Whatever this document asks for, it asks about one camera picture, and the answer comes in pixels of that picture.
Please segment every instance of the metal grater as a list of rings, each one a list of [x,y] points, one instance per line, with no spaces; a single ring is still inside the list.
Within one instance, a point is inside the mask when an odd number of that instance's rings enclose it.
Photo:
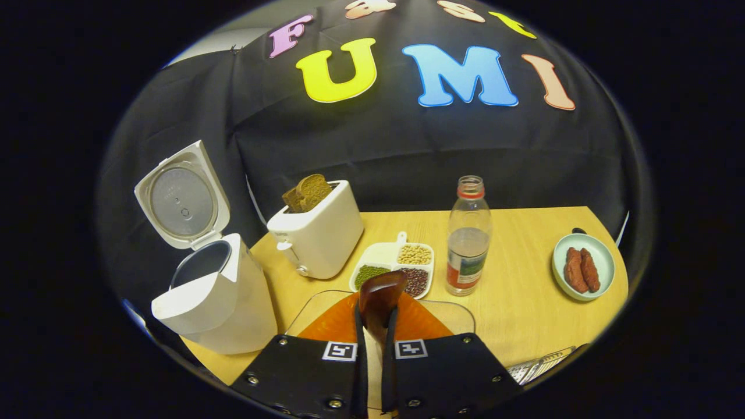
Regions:
[[[575,349],[577,347],[568,347],[554,353],[549,353],[542,358],[513,365],[507,369],[507,372],[510,373],[519,385],[527,384],[561,362],[562,359],[574,352]]]

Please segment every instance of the yellow letter u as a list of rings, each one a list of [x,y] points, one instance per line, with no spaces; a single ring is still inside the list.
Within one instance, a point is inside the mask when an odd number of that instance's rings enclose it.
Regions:
[[[370,51],[370,46],[374,43],[373,38],[362,38],[341,46],[342,51],[349,51],[355,64],[355,76],[344,83],[334,83],[331,80],[329,64],[326,62],[331,57],[329,50],[318,51],[298,61],[295,67],[302,71],[308,96],[314,101],[328,104],[354,98],[368,90],[378,77],[373,52]]]

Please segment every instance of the bottle label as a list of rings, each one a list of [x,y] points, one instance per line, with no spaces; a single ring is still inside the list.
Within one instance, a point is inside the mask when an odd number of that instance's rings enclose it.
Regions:
[[[448,250],[448,283],[456,288],[470,288],[481,278],[486,262],[486,252],[474,256],[461,256]]]

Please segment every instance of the sausage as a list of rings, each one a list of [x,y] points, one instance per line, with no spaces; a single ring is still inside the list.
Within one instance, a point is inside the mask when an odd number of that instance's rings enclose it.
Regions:
[[[590,292],[596,292],[600,289],[600,278],[597,276],[595,262],[592,261],[592,255],[587,249],[583,248],[580,254],[582,255],[582,263],[580,264],[582,277],[590,288]]]
[[[582,276],[582,256],[575,248],[566,251],[566,265],[564,265],[564,279],[580,294],[587,292],[587,284]]]

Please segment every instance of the beans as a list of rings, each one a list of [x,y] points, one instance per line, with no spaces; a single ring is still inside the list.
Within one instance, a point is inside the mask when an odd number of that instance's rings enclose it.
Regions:
[[[385,274],[386,272],[390,272],[390,269],[388,268],[378,268],[376,266],[368,266],[368,265],[362,265],[360,267],[359,273],[357,273],[357,277],[355,278],[355,288],[357,290],[360,289],[362,286],[362,283],[367,281],[368,279],[378,276],[380,274]]]
[[[404,292],[412,297],[422,294],[427,289],[427,271],[417,268],[401,268],[409,279]]]
[[[427,265],[431,260],[431,252],[422,246],[405,245],[399,254],[399,263],[406,265]]]

